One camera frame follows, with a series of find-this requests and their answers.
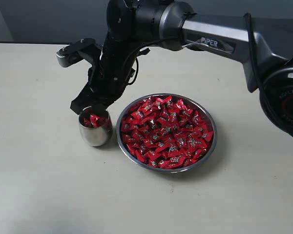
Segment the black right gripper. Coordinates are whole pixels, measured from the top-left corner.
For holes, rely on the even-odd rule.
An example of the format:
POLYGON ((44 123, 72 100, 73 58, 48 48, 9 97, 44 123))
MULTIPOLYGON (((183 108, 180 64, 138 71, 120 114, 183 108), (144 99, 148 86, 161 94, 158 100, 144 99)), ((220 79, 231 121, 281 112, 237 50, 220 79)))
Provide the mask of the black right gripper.
POLYGON ((129 73, 137 56, 137 41, 116 41, 105 38, 102 54, 89 82, 70 103, 70 109, 79 115, 92 105, 94 112, 104 112, 121 97, 129 73))

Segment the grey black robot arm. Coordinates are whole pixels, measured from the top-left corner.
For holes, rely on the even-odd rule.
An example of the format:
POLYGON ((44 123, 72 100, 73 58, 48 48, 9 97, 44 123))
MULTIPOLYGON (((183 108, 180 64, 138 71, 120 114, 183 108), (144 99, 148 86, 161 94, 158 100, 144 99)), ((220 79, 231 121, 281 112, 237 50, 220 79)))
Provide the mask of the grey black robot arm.
POLYGON ((147 46, 207 51, 243 65, 249 92, 259 91, 269 120, 293 137, 293 19, 199 15, 174 0, 111 0, 107 35, 88 82, 71 102, 104 110, 129 85, 132 66, 147 46))

